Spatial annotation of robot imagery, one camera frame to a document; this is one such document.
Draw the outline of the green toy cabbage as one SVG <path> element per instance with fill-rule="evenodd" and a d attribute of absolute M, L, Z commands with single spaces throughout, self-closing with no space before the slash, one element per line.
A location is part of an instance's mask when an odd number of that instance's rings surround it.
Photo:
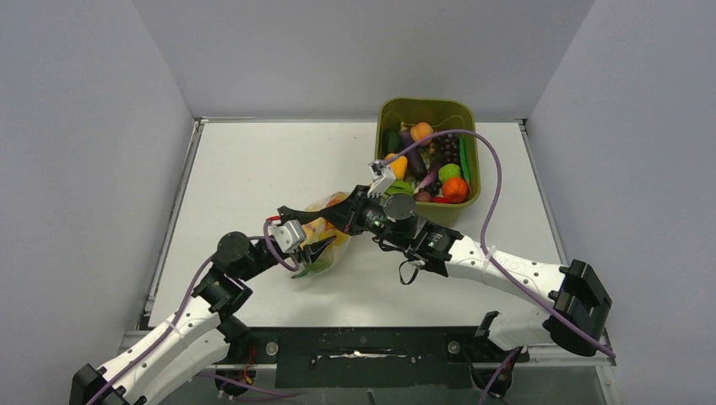
<path fill-rule="evenodd" d="M 304 271 L 308 275 L 318 275 L 320 273 L 326 272 L 329 269 L 331 269 L 334 266 L 334 260 L 332 259 L 325 259 L 325 260 L 318 260 L 313 263 L 309 263 L 304 267 Z"/>

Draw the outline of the clear zip bag orange zipper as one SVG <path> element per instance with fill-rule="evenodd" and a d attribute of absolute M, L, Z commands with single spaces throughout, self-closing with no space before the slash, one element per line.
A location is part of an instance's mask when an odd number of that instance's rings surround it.
<path fill-rule="evenodd" d="M 323 208 L 330 208 L 333 205 L 343 202 L 348 196 L 348 192 L 335 192 L 309 204 L 306 206 L 305 210 L 308 212 L 316 212 Z M 334 236 L 335 239 L 322 252 L 315 262 L 301 264 L 300 271 L 292 275 L 292 278 L 304 278 L 328 271 L 342 259 L 350 241 L 350 237 L 348 235 L 342 233 L 339 229 L 323 218 L 304 224 L 302 228 L 306 233 L 306 240 L 301 245 L 302 247 L 332 236 Z"/>

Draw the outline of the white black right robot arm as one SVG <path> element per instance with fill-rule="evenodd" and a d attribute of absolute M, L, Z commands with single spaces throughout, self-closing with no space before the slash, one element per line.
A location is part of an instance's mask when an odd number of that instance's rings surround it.
<path fill-rule="evenodd" d="M 269 234 L 282 252 L 305 262 L 318 256 L 329 241 L 300 251 L 306 239 L 302 227 L 323 219 L 346 235 L 372 234 L 382 250 L 401 253 L 419 271 L 475 281 L 532 303 L 534 309 L 523 314 L 485 316 L 475 336 L 476 352 L 483 359 L 545 343 L 583 357 L 616 356 L 600 341 L 612 299 L 586 262 L 549 264 L 499 251 L 421 217 L 414 198 L 406 194 L 381 199 L 371 195 L 368 186 L 357 186 L 345 200 L 318 211 L 281 207 L 278 213 L 268 222 Z"/>

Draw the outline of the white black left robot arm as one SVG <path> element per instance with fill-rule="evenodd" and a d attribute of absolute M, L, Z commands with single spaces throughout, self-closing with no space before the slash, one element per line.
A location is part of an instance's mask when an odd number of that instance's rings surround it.
<path fill-rule="evenodd" d="M 249 347 L 236 313 L 252 294 L 246 281 L 275 266 L 278 243 L 230 232 L 193 277 L 177 310 L 132 347 L 72 379 L 72 404 L 156 404 L 231 351 Z"/>

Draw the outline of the orange toy bell pepper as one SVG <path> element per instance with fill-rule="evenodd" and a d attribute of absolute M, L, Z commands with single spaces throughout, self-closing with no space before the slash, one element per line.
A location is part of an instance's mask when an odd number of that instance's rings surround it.
<path fill-rule="evenodd" d="M 390 160 L 388 166 L 394 173 L 395 178 L 398 181 L 403 181 L 407 173 L 409 161 L 405 156 L 398 156 L 396 159 L 394 158 L 395 156 L 396 154 L 394 153 L 387 154 L 385 160 Z"/>

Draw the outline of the dark red toy fruit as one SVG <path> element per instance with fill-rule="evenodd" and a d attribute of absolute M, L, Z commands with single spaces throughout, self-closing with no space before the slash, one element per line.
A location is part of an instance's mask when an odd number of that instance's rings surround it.
<path fill-rule="evenodd" d="M 432 195 L 429 192 L 420 191 L 414 195 L 414 199 L 419 203 L 428 203 L 432 200 Z"/>

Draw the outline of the dark green toy avocado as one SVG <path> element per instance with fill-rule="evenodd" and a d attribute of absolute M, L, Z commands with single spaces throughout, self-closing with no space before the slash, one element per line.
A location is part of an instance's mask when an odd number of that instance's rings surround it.
<path fill-rule="evenodd" d="M 396 154 L 402 148 L 400 132 L 396 129 L 388 129 L 382 135 L 382 151 L 385 154 Z"/>

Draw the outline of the purple toy eggplant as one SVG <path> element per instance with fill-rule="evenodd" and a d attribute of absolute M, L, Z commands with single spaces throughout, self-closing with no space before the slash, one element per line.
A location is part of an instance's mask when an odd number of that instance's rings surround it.
<path fill-rule="evenodd" d="M 422 180 L 427 174 L 427 168 L 424 163 L 420 151 L 417 147 L 408 151 L 408 148 L 415 144 L 415 141 L 410 136 L 408 130 L 404 130 L 400 133 L 401 151 L 404 152 L 404 157 L 408 160 L 408 172 L 417 180 Z"/>

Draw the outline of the small purple toy radish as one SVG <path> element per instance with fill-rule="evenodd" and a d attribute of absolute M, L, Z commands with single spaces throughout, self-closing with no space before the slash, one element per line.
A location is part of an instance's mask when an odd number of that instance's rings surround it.
<path fill-rule="evenodd" d="M 443 167 L 442 162 L 436 162 L 431 166 L 431 168 L 427 171 L 427 174 L 422 178 L 422 180 L 415 186 L 415 193 L 423 190 L 425 187 L 429 186 L 430 184 L 438 181 L 438 172 Z"/>

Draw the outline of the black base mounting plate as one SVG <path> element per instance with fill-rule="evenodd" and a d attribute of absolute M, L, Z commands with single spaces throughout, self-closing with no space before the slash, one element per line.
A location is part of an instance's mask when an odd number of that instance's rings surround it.
<path fill-rule="evenodd" d="M 504 394 L 515 365 L 477 327 L 254 327 L 219 362 L 225 370 L 246 363 L 276 373 L 278 388 L 482 388 L 501 362 L 491 387 Z"/>

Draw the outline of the olive green plastic bin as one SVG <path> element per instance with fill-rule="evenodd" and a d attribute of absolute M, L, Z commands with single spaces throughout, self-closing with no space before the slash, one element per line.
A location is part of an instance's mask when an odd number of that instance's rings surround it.
<path fill-rule="evenodd" d="M 459 136 L 463 135 L 466 141 L 467 160 L 471 175 L 468 198 L 459 204 L 449 203 L 442 196 L 442 183 L 436 181 L 422 190 L 429 192 L 432 195 L 432 200 L 424 203 L 417 202 L 418 214 L 438 224 L 450 226 L 457 222 L 461 213 L 477 199 L 481 191 L 476 140 L 471 135 L 455 132 L 457 129 L 474 131 L 474 116 L 469 107 L 455 100 L 410 97 L 388 100 L 382 105 L 378 113 L 375 157 L 385 159 L 386 154 L 382 151 L 382 135 L 386 130 L 393 128 L 399 132 L 409 131 L 418 122 L 427 122 L 434 129 L 434 134 L 430 136 L 430 145 L 420 146 L 418 144 L 416 146 L 424 160 L 427 171 L 436 162 L 442 162 L 437 156 L 433 143 L 435 138 L 453 133 Z M 404 181 L 412 185 L 415 195 L 415 186 L 421 180 L 415 179 L 407 169 Z"/>

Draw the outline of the lime green toy fruit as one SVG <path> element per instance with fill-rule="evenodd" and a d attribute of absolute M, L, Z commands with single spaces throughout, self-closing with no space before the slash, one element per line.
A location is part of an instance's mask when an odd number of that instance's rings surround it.
<path fill-rule="evenodd" d="M 461 178 L 462 170 L 461 167 L 454 163 L 443 165 L 437 172 L 438 180 L 441 183 L 448 181 L 453 178 Z"/>

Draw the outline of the orange pink toy peach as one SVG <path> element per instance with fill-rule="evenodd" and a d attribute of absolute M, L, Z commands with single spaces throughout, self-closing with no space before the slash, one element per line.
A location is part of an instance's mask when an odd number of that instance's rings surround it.
<path fill-rule="evenodd" d="M 430 136 L 434 134 L 433 127 L 427 122 L 418 122 L 409 129 L 409 135 L 412 140 L 420 146 L 428 146 L 431 144 Z"/>

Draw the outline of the dark purple toy grapes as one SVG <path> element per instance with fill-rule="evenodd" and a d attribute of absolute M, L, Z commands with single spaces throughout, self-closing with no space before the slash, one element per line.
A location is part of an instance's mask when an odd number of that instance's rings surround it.
<path fill-rule="evenodd" d="M 433 140 L 437 156 L 444 164 L 460 163 L 460 137 L 449 133 Z"/>

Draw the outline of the long green toy bean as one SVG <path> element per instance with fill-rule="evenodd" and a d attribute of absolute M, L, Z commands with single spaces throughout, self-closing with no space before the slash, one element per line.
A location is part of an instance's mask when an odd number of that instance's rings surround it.
<path fill-rule="evenodd" d="M 461 173 L 462 177 L 465 180 L 467 184 L 470 183 L 471 175 L 470 175 L 470 169 L 469 164 L 467 160 L 467 148 L 466 148 L 466 141 L 464 139 L 463 135 L 460 135 L 458 138 L 458 146 L 459 146 L 459 163 L 461 167 Z"/>

